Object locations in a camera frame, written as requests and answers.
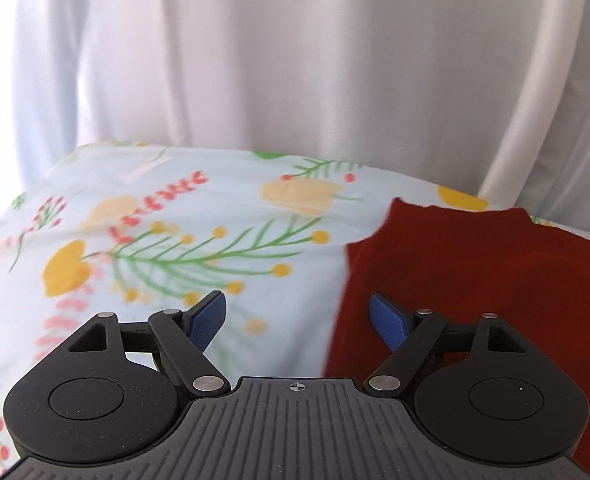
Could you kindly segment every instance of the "crosshair symbol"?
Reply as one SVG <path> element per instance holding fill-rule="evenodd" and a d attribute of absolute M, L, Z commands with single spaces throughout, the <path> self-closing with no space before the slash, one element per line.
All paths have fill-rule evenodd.
<path fill-rule="evenodd" d="M 302 383 L 293 383 L 290 386 L 287 386 L 290 390 L 293 390 L 296 394 L 303 392 L 305 388 L 308 386 L 304 386 Z"/>

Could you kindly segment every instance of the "floral bedsheet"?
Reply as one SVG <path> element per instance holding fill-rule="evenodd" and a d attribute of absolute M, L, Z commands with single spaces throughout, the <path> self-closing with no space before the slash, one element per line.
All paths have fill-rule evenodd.
<path fill-rule="evenodd" d="M 139 142 L 77 149 L 0 217 L 0 473 L 18 458 L 6 394 L 97 312 L 146 320 L 223 290 L 227 320 L 206 355 L 233 384 L 318 376 L 347 275 L 344 246 L 372 234 L 396 196 L 494 209 L 341 160 Z"/>

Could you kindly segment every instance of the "gray ribbed plate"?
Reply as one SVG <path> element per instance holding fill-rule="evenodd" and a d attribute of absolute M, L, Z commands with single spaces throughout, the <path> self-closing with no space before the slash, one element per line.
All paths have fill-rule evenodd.
<path fill-rule="evenodd" d="M 148 452 L 88 468 L 28 458 L 21 480 L 588 480 L 571 460 L 528 468 L 467 462 L 428 440 L 401 402 L 346 379 L 245 378 L 232 394 L 196 400 Z"/>

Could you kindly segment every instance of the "dark red garment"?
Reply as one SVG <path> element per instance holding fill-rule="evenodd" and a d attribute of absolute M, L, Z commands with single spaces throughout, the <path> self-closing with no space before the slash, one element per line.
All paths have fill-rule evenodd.
<path fill-rule="evenodd" d="M 371 327 L 371 293 L 450 322 L 495 312 L 523 333 L 590 402 L 590 241 L 536 225 L 524 210 L 471 213 L 393 201 L 370 238 L 347 247 L 350 276 L 325 374 L 361 383 L 390 351 Z M 574 455 L 590 472 L 590 420 Z"/>

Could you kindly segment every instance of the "curtain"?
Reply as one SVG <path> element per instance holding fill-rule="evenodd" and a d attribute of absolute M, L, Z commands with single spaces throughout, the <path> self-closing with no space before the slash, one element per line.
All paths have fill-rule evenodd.
<path fill-rule="evenodd" d="M 350 159 L 590 230 L 590 0 L 0 0 L 0 206 L 104 139 Z"/>

